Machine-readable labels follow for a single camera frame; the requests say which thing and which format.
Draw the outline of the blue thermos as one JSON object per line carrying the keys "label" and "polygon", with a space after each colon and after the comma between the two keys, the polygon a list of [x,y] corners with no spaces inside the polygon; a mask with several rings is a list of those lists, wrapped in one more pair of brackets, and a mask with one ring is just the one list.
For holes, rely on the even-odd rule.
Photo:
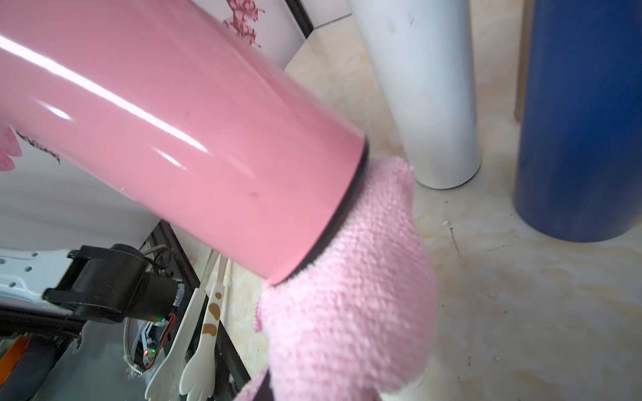
{"label": "blue thermos", "polygon": [[618,237],[640,217],[640,1],[533,5],[513,205],[569,242]]}

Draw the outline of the pink towel cloth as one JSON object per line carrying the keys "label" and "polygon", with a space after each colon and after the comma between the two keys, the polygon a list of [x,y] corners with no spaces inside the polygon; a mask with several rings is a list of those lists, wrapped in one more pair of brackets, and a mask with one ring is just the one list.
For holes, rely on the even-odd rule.
{"label": "pink towel cloth", "polygon": [[377,400],[424,371],[436,290],[412,215],[414,189],[405,160],[371,160],[319,258],[262,287],[255,327],[269,341],[269,362],[239,399]]}

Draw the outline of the white thermos black lid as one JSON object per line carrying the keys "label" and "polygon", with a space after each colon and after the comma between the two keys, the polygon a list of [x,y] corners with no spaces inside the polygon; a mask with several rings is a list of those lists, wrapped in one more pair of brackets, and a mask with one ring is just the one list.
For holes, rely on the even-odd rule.
{"label": "white thermos black lid", "polygon": [[436,190],[467,183],[482,163],[470,3],[349,5],[416,179]]}

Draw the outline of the pink thermos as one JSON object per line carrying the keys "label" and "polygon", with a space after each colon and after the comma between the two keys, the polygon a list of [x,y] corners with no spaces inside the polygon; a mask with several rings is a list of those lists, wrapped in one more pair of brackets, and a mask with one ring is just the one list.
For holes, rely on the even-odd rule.
{"label": "pink thermos", "polygon": [[1,123],[277,284],[346,217],[366,138],[189,1],[4,1]]}

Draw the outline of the gold thermos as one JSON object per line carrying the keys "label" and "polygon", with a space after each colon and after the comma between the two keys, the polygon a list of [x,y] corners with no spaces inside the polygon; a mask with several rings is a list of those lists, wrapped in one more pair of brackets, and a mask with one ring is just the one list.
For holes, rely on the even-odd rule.
{"label": "gold thermos", "polygon": [[524,113],[527,76],[528,76],[528,64],[529,64],[529,55],[530,55],[530,38],[531,38],[531,30],[532,30],[532,24],[533,24],[533,6],[534,6],[533,0],[523,1],[523,12],[522,12],[520,44],[519,44],[519,58],[518,58],[517,86],[516,86],[515,108],[514,108],[514,118],[517,122],[522,122],[523,113]]}

